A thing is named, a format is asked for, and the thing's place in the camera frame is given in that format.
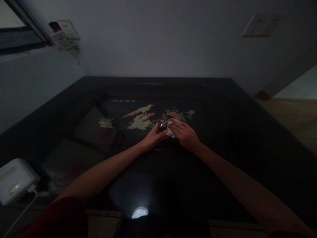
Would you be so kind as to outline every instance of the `bird painting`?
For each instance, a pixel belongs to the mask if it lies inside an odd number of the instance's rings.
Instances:
[[[139,109],[137,109],[137,110],[135,110],[135,111],[133,111],[133,112],[131,112],[131,113],[129,113],[129,114],[123,116],[122,118],[125,118],[125,117],[127,117],[127,116],[133,116],[133,115],[138,114],[138,113],[140,113],[140,112],[141,112],[142,114],[144,114],[145,112],[147,112],[148,110],[150,110],[152,106],[154,106],[154,105],[149,104],[149,105],[147,105],[147,106],[145,106],[145,107],[141,107],[141,108],[139,108]]]

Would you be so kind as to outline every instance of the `power outlet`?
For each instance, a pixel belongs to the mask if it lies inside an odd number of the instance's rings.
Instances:
[[[270,36],[284,19],[282,14],[272,14],[259,32],[259,36]]]
[[[70,20],[57,20],[56,21],[61,30],[72,40],[79,40],[79,35],[77,34],[73,24]]]
[[[51,37],[65,50],[70,50],[71,48],[74,48],[76,46],[76,44],[61,30],[56,32]]]
[[[244,29],[242,37],[258,36],[269,17],[270,14],[253,15]]]

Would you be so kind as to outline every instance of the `window frame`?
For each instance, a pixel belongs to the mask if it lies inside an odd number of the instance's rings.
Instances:
[[[25,24],[25,26],[16,27],[16,28],[2,28],[0,29],[0,34],[3,32],[15,33],[19,31],[21,32],[33,31],[41,40],[41,42],[0,49],[0,55],[15,54],[15,53],[29,51],[31,49],[38,49],[38,48],[53,45],[48,34],[43,30],[43,28],[35,20],[35,18],[32,16],[32,14],[26,8],[26,6],[22,3],[22,1],[20,0],[4,0],[4,1],[13,10],[13,12],[21,19],[21,21]]]

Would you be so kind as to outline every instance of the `white cable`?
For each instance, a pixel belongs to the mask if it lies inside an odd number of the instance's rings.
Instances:
[[[28,188],[27,190],[29,193],[30,192],[34,192],[35,194],[35,198],[32,200],[32,202],[23,210],[23,212],[19,215],[19,217],[16,219],[16,221],[12,224],[12,226],[10,227],[10,229],[7,231],[7,233],[2,237],[2,238],[5,238],[9,232],[12,230],[12,228],[14,227],[14,225],[18,222],[18,220],[21,218],[21,216],[23,215],[23,213],[25,213],[25,211],[31,206],[31,204],[35,201],[35,199],[37,199],[37,196],[38,196],[38,193],[35,189],[35,186],[32,185],[31,187]]]

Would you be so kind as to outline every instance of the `white wall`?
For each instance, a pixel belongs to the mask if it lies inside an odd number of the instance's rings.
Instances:
[[[274,97],[287,99],[317,99],[317,65]]]
[[[70,19],[93,76],[231,77],[257,93],[309,49],[315,0],[24,0],[43,27]],[[269,38],[242,38],[253,14],[287,19]]]
[[[0,133],[84,76],[66,51],[45,50],[0,63]]]

